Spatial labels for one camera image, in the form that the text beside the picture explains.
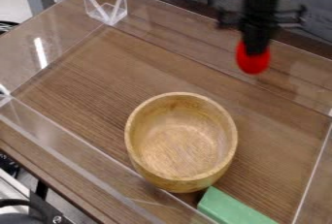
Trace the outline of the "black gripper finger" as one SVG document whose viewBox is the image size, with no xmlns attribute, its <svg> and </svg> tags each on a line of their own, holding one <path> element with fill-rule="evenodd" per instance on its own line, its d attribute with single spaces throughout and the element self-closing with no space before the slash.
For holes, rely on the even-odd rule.
<svg viewBox="0 0 332 224">
<path fill-rule="evenodd" d="M 276 30 L 277 23 L 275 21 L 243 21 L 240 23 L 243 43 L 248 55 L 259 55 L 267 51 Z"/>
</svg>

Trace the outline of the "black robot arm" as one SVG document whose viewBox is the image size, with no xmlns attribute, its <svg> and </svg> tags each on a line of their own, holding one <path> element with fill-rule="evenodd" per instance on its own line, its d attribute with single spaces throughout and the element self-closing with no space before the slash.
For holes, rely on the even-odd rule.
<svg viewBox="0 0 332 224">
<path fill-rule="evenodd" d="M 263 54 L 277 28 L 279 0 L 244 0 L 240 31 L 248 55 Z"/>
</svg>

